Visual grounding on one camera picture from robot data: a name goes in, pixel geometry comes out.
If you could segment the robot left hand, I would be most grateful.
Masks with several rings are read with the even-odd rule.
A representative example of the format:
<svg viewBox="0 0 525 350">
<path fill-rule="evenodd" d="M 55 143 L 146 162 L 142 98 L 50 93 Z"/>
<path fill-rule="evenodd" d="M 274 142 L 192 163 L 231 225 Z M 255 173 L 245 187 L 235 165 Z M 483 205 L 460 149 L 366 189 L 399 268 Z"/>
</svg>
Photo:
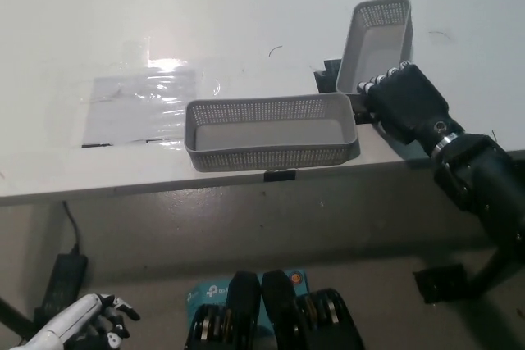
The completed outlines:
<svg viewBox="0 0 525 350">
<path fill-rule="evenodd" d="M 130 337 L 124 319 L 139 313 L 116 295 L 91 293 L 53 317 L 43 328 L 44 349 L 118 349 Z"/>
</svg>

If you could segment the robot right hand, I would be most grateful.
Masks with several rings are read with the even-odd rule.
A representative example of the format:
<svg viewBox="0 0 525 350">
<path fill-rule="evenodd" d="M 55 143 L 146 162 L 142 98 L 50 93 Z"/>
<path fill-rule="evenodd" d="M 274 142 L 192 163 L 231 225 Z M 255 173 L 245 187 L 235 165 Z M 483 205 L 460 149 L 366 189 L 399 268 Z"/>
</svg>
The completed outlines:
<svg viewBox="0 0 525 350">
<path fill-rule="evenodd" d="M 357 91 L 388 135 L 404 144 L 418 142 L 427 155 L 443 138 L 464 132 L 438 89 L 410 61 L 359 82 Z"/>
</svg>

